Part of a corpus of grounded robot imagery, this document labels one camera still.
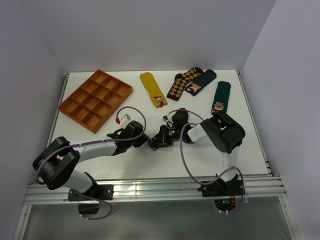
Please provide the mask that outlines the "brown striped-cuff sock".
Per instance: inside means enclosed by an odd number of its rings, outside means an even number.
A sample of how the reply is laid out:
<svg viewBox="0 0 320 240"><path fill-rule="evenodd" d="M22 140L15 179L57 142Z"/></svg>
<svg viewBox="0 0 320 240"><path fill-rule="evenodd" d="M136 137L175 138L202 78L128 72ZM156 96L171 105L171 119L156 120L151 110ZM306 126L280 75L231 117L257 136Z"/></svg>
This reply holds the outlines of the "brown striped-cuff sock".
<svg viewBox="0 0 320 240"><path fill-rule="evenodd" d="M189 115L186 111L177 111L166 124L159 128L159 132L148 140L148 145L153 151L159 148L167 148L173 142L180 140L182 128L188 123Z"/></svg>

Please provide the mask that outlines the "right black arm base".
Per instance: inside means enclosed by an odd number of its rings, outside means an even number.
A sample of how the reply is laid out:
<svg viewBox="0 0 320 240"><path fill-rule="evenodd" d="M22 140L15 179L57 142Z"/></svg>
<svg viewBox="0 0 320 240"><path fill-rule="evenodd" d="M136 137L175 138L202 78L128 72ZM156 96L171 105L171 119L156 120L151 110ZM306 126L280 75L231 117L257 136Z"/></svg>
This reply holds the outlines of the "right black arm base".
<svg viewBox="0 0 320 240"><path fill-rule="evenodd" d="M220 214L228 215L237 207L236 197L243 200L245 196L245 189L241 180L231 180L224 182L219 179L216 182L205 185L208 181L203 181L202 185L197 189L201 192L202 197L214 198L214 205Z"/></svg>

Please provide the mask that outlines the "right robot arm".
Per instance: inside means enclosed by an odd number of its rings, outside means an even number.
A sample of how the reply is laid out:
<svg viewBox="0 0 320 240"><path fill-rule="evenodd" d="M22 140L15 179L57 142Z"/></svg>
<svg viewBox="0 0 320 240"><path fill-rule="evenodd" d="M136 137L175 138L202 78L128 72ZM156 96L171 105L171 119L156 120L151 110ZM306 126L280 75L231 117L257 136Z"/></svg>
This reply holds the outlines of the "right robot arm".
<svg viewBox="0 0 320 240"><path fill-rule="evenodd" d="M173 110L173 116L165 115L166 124L160 126L158 134L148 140L154 150L167 148L173 142L179 141L180 153L183 154L183 143L192 145L204 138L209 138L215 148L222 154L219 160L216 179L207 184L216 183L217 191L222 195L229 194L233 181L238 180L238 152L246 136L244 128L224 111L219 110L212 117L203 119L200 123L189 123L189 110L180 108Z"/></svg>

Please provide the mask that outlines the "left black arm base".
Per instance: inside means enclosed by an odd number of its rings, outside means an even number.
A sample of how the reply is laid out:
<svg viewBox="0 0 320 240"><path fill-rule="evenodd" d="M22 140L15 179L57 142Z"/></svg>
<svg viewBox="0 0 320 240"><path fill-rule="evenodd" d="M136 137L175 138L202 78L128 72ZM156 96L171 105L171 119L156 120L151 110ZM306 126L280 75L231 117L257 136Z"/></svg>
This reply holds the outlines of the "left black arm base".
<svg viewBox="0 0 320 240"><path fill-rule="evenodd" d="M78 202L78 212L82 217L86 217L89 220L100 220L111 215L113 206L108 201L113 199L113 194L113 184L98 184L92 186L85 193L70 189L67 200L69 202ZM103 205L109 207L108 213L104 216L92 217L91 215L96 215Z"/></svg>

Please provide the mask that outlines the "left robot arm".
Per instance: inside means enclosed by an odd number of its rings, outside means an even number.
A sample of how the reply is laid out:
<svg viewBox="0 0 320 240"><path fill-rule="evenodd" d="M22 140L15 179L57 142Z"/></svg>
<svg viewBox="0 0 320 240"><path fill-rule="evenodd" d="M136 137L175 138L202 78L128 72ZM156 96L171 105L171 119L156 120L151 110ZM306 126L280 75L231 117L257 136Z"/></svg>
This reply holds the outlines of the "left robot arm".
<svg viewBox="0 0 320 240"><path fill-rule="evenodd" d="M87 172L75 170L76 165L98 157L113 157L129 148L139 148L150 138L144 127L132 120L125 128L109 133L101 139L80 143L65 137L56 138L32 163L36 177L41 178L49 190L67 187L79 192L86 200L96 197L95 179Z"/></svg>

